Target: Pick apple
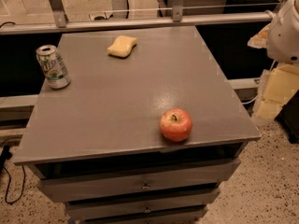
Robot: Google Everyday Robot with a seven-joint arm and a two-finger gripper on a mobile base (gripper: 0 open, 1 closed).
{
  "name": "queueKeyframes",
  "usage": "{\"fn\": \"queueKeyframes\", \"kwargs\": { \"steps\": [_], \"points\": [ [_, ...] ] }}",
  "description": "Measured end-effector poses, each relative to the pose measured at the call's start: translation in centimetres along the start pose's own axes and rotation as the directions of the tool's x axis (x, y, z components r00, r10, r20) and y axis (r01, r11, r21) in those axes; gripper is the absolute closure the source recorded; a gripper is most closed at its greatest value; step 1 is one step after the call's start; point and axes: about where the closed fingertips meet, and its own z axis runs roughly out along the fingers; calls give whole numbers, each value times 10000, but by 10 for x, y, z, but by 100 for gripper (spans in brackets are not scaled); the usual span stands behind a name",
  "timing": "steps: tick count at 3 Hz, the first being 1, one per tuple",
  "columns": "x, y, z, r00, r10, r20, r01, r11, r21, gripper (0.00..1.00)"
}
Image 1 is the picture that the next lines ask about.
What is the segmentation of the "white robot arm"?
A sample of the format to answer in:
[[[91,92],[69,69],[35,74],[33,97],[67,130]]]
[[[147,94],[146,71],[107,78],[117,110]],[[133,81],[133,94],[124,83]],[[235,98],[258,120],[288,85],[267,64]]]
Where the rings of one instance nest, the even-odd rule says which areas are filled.
[[[270,22],[267,55],[280,63],[299,64],[299,0],[288,0]]]

